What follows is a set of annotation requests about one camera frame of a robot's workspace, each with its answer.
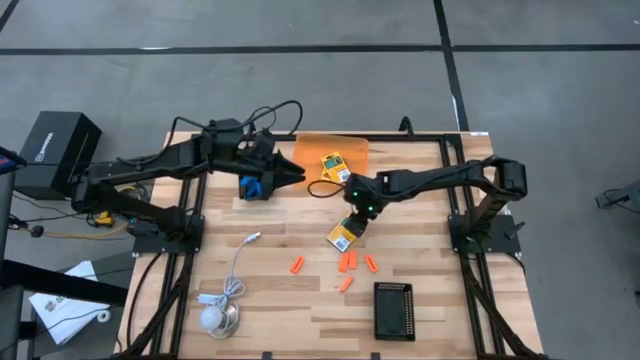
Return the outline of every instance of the yellow cable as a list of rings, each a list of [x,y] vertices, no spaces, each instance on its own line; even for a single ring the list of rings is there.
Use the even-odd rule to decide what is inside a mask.
[[[50,236],[50,237],[65,237],[65,238],[72,238],[72,239],[100,239],[100,238],[112,235],[114,233],[117,233],[118,231],[126,227],[127,227],[127,223],[124,223],[122,224],[122,226],[119,226],[111,231],[107,231],[106,233],[102,233],[102,234],[81,235],[81,234],[67,234],[67,233],[45,231],[43,235]]]

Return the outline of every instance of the blue object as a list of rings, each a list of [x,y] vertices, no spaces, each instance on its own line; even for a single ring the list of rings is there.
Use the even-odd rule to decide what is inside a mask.
[[[240,194],[246,200],[260,199],[262,197],[262,184],[255,177],[245,176],[240,180]]]

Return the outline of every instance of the white cable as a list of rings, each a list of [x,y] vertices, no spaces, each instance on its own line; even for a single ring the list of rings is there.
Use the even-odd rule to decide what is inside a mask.
[[[235,266],[236,266],[236,260],[238,259],[238,255],[240,254],[240,250],[242,250],[242,247],[245,246],[248,243],[251,243],[251,242],[254,242],[254,241],[258,240],[260,235],[261,234],[259,232],[257,232],[257,233],[254,233],[254,234],[251,234],[251,235],[247,236],[244,239],[244,241],[242,242],[242,244],[240,244],[240,246],[238,247],[238,250],[236,250],[236,253],[233,256],[233,261],[231,262],[231,272],[224,279],[222,295],[200,294],[198,296],[198,302],[199,303],[206,304],[207,306],[215,306],[218,309],[220,309],[221,312],[224,312],[226,310],[226,308],[227,308],[227,305],[230,303],[231,299],[237,298],[237,297],[241,296],[242,294],[244,294],[244,291],[246,290],[246,287],[244,286],[244,284],[242,283],[240,278],[238,278],[234,274],[234,270],[235,270]],[[223,332],[225,332],[229,328],[232,328],[232,327],[236,326],[236,323],[237,323],[238,319],[240,318],[240,316],[239,316],[240,307],[238,306],[238,304],[234,303],[234,305],[238,309],[238,316],[236,317],[236,320],[232,324],[229,323],[229,318],[226,317],[226,323],[224,325],[224,328],[222,329]],[[209,333],[209,335],[211,335],[212,337],[217,338],[217,339],[223,339],[223,338],[226,337],[226,336],[225,337],[215,336],[211,332],[211,329],[207,329],[207,333]]]

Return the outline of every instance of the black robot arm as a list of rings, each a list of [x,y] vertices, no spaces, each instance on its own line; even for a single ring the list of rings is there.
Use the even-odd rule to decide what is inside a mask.
[[[495,168],[493,181],[484,175],[487,167]],[[466,214],[468,236],[482,235],[487,231],[491,219],[507,202],[520,200],[527,195],[524,165],[496,156],[421,172],[382,171],[373,179],[352,174],[344,188],[345,201],[355,207],[349,217],[348,227],[360,236],[368,221],[374,220],[391,202],[411,199],[424,191],[465,185],[480,188],[487,194],[478,206]]]
[[[250,145],[242,148],[247,140]],[[184,180],[222,171],[239,175],[241,197],[267,200],[275,189],[305,179],[304,169],[279,151],[274,153],[274,147],[275,138],[266,129],[244,134],[237,120],[212,120],[199,135],[169,145],[157,155],[90,166],[73,179],[71,206],[80,213],[108,210],[135,219],[127,229],[135,236],[188,242],[201,231],[202,219],[193,219],[177,206],[161,208],[120,194],[114,186],[163,176]]]

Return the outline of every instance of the white paper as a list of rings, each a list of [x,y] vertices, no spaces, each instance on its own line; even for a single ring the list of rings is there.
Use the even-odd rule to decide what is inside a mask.
[[[65,274],[71,276],[84,277],[87,280],[98,281],[93,270],[91,261],[83,261]],[[64,344],[84,328],[91,320],[100,313],[100,309],[107,309],[109,305],[99,304],[89,301],[68,299],[63,296],[34,294],[29,297],[29,301],[47,329],[58,324],[61,320],[81,316],[91,311],[90,315],[78,319],[67,320],[59,323],[49,330],[51,337],[56,344]]]

